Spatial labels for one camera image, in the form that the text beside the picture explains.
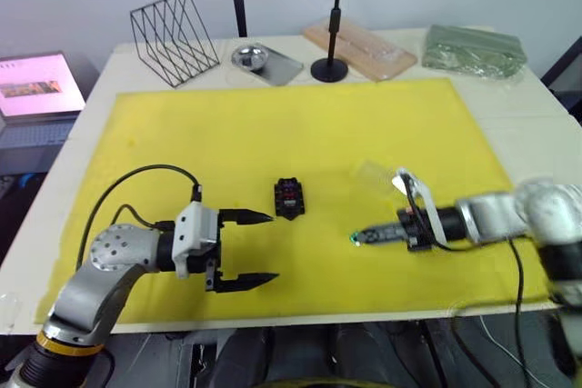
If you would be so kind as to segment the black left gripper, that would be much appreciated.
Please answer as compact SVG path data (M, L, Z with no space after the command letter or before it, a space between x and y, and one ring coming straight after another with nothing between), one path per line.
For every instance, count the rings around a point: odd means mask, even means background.
M265 213L249 209L204 209L196 218L196 246L188 251L187 271L205 277L205 290L214 293L235 293L255 289L276 279L275 273L240 274L236 279L223 280L222 230L224 223L252 225L272 222L274 218Z

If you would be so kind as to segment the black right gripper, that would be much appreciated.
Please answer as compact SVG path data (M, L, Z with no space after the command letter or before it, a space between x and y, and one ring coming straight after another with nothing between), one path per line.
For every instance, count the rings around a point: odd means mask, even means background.
M435 239L428 220L427 212L419 210L419 220L411 208L399 209L396 214L400 224L388 223L368 226L358 232L358 242L366 245L401 243L405 241L409 252L421 252L431 250L435 246Z

